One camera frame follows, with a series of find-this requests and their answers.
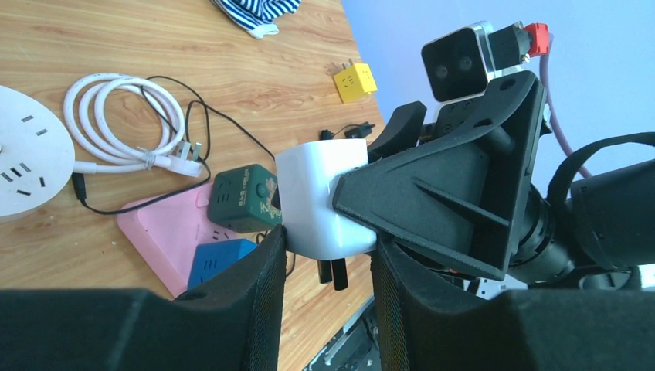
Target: yellow power adapter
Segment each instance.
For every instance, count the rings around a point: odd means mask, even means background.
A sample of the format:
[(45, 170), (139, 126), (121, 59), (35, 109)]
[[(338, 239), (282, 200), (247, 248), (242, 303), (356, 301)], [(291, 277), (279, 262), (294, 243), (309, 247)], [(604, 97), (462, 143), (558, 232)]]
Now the yellow power adapter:
[(334, 75), (334, 83), (344, 103), (360, 100), (378, 89), (368, 64), (352, 60), (350, 66), (344, 64), (344, 70)]

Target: wooden table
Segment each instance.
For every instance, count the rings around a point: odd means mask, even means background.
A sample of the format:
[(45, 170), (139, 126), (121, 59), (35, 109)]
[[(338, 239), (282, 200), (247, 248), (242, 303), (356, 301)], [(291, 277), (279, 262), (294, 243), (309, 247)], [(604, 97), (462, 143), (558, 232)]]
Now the wooden table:
[[(256, 40), (209, 0), (3, 0), (0, 84), (22, 91), (62, 117), (72, 82), (96, 72), (139, 77), (163, 74), (194, 87), (234, 117), (273, 153), (317, 139), (322, 128), (382, 119), (373, 98), (342, 104), (331, 74), (358, 51), (338, 0), (305, 0), (277, 21), (280, 34)], [(181, 101), (191, 95), (161, 82)], [(148, 106), (112, 93), (107, 120), (121, 140), (154, 146), (160, 135)], [(201, 110), (190, 123), (203, 138)], [(214, 173), (270, 158), (229, 122), (213, 117), (209, 165)], [(79, 147), (76, 157), (92, 158)], [(188, 185), (158, 170), (87, 177), (89, 203), (125, 203)], [(348, 260), (351, 287), (335, 292), (317, 282), (316, 265), (298, 257), (284, 295), (280, 370), (299, 370), (371, 294), (368, 258)], [(67, 186), (23, 219), (0, 224), (0, 287), (146, 287), (169, 297), (115, 218), (84, 209)]]

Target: blue and white striped fabric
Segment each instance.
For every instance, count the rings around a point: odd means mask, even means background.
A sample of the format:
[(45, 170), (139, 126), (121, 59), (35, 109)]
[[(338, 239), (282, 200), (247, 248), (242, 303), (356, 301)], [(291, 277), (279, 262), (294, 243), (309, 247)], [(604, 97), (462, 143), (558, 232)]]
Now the blue and white striped fabric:
[(212, 0), (212, 2), (256, 39), (277, 34), (279, 30), (273, 19), (287, 13), (295, 13), (300, 6), (300, 0)]

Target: pink object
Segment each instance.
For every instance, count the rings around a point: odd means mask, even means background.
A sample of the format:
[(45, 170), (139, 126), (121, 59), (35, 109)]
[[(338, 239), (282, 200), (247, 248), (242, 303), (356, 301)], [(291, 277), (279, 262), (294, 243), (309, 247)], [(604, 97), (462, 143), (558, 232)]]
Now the pink object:
[(117, 217), (120, 229), (174, 297), (187, 289), (199, 244), (236, 237), (234, 231), (207, 219), (211, 191), (212, 185), (206, 184)]

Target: green box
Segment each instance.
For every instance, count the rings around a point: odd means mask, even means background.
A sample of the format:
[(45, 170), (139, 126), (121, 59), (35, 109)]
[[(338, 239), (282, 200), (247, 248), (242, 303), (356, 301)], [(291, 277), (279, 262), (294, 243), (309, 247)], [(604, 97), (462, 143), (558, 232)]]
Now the green box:
[(282, 212), (270, 204), (277, 177), (258, 164), (221, 172), (214, 179), (207, 217), (237, 233), (270, 230)]

